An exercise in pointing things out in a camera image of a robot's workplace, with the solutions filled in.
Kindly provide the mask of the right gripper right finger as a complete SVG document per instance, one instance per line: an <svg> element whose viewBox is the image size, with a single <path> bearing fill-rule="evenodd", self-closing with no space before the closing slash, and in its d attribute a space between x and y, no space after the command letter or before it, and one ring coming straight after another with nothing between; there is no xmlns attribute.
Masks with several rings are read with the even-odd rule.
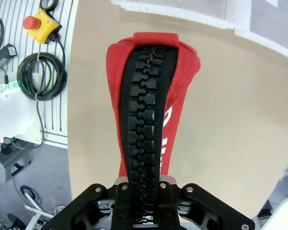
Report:
<svg viewBox="0 0 288 230"><path fill-rule="evenodd" d="M179 230L179 217L201 230L253 230L255 223L200 186L179 188L172 176L161 176L157 194L159 230Z"/></svg>

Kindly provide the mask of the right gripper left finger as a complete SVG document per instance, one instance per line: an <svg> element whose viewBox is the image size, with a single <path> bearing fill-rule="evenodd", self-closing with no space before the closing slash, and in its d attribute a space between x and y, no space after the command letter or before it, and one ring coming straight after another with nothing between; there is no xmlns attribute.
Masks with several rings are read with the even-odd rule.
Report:
<svg viewBox="0 0 288 230"><path fill-rule="evenodd" d="M111 216L111 230L133 226L128 179L119 177L111 188L92 184L47 222L43 230L93 230Z"/></svg>

